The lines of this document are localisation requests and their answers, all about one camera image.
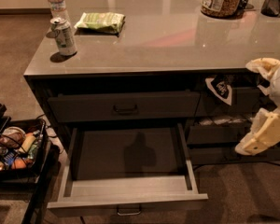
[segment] plastic water bottle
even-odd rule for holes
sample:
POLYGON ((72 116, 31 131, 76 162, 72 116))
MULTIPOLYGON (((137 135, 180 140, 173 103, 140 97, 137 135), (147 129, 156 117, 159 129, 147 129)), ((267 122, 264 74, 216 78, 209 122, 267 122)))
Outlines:
POLYGON ((49 1, 49 7, 53 18, 60 17, 70 21, 66 9, 65 0, 48 0, 48 1, 49 1))

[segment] drawer handle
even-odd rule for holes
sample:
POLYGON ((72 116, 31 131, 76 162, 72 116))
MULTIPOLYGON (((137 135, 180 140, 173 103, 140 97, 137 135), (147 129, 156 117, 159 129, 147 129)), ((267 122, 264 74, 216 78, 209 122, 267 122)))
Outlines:
POLYGON ((132 115, 138 113, 138 106, 134 105, 132 108, 118 108, 116 105, 113 105, 113 110, 119 115, 132 115))
POLYGON ((139 206, 139 211, 138 212, 131 212, 131 213, 121 213, 119 211, 119 208, 118 208, 118 215, 121 216, 121 217, 125 217, 125 216, 137 216, 137 215, 140 215, 141 214, 141 207, 139 206))

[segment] open drawer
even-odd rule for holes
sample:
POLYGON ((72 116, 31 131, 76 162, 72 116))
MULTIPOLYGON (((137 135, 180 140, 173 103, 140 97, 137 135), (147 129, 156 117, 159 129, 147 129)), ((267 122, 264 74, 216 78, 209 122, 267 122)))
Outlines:
POLYGON ((181 125, 88 131, 74 129, 57 217, 121 216, 198 209, 199 194, 181 125))

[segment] soda can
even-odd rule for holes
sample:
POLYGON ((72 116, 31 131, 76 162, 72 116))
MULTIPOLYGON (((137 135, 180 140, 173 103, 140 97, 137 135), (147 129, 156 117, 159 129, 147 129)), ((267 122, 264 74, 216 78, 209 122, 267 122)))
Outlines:
POLYGON ((70 22, 62 18, 53 18, 50 24, 60 54, 62 56, 76 54, 77 47, 70 22))

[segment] snack bag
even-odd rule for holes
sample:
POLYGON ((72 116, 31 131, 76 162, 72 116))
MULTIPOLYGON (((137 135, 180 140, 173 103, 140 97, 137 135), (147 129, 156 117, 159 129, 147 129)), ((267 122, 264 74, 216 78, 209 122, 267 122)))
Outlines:
POLYGON ((83 13, 75 28, 92 29, 93 31, 108 34, 121 32, 125 16, 118 13, 83 13))

